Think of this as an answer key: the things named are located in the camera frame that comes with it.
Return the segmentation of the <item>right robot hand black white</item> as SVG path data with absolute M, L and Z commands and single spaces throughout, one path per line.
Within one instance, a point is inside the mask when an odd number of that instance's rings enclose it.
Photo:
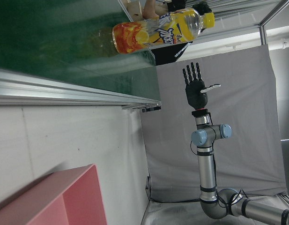
M 197 62 L 193 62 L 183 69 L 183 76 L 185 80 L 185 92 L 188 104 L 195 110 L 203 109 L 208 103 L 207 92 L 221 87 L 220 84 L 213 84 L 208 87 L 205 86 L 200 73 L 200 66 Z

